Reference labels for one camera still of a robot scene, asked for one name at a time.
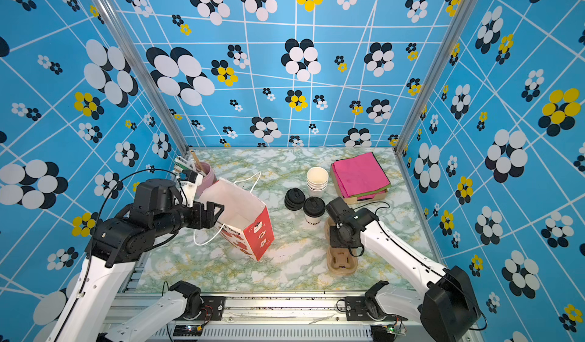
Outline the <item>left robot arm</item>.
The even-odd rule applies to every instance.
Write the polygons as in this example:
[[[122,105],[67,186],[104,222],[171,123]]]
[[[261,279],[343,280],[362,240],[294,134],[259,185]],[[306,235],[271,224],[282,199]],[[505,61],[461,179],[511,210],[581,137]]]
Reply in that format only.
[[[101,329],[123,281],[144,253],[159,246],[157,238],[172,240],[183,228],[211,229],[224,210],[222,204],[188,201],[172,180],[141,183],[132,203],[96,226],[80,278],[47,340],[145,341],[175,319],[196,319],[205,309],[200,288],[180,281],[120,327]]]

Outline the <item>white paper coffee cup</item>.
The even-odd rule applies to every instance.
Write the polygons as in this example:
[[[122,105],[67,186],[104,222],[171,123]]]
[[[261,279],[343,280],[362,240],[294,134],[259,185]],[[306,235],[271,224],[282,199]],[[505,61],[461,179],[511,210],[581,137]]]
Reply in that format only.
[[[315,214],[305,212],[305,220],[311,226],[318,225],[324,218],[325,211],[317,212]]]

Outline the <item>red white paper bag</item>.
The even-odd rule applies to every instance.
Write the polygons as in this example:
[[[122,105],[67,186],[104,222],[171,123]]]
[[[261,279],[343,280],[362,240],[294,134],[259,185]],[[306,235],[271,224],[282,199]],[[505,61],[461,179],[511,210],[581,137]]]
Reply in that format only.
[[[236,249],[260,261],[274,242],[274,230],[268,206],[253,193],[255,184],[244,189],[236,182],[220,178],[201,191],[198,200],[224,206],[214,226],[215,236],[222,236]]]

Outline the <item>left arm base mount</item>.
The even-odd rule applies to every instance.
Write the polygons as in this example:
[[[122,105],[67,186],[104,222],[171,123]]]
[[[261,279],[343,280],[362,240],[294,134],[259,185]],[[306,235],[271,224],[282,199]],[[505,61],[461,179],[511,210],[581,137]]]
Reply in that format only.
[[[211,322],[220,321],[225,311],[224,296],[202,296],[199,302],[188,302],[186,311],[174,322]]]

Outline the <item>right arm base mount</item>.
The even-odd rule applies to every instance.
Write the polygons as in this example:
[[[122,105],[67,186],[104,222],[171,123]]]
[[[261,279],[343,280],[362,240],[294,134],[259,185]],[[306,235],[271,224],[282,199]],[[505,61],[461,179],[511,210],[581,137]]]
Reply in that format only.
[[[335,308],[345,314],[349,322],[404,322],[400,315],[387,314],[373,305],[365,296],[347,296],[336,302]]]

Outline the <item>black cup lid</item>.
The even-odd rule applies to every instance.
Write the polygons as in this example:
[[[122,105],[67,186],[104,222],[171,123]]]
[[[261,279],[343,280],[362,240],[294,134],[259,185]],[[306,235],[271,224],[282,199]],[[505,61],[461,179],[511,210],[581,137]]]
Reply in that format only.
[[[320,218],[325,213],[325,203],[320,197],[309,197],[303,204],[303,212],[311,218]]]

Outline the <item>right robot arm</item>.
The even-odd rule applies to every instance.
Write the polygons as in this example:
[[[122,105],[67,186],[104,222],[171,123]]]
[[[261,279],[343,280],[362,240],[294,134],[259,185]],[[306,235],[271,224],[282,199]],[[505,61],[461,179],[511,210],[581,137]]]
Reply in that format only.
[[[379,281],[364,295],[367,315],[377,322],[393,318],[417,322],[435,341],[458,341],[483,313],[467,273],[422,255],[399,238],[369,209],[351,209],[340,197],[326,206],[334,224],[333,248],[369,250],[392,265],[414,291],[398,290]]]

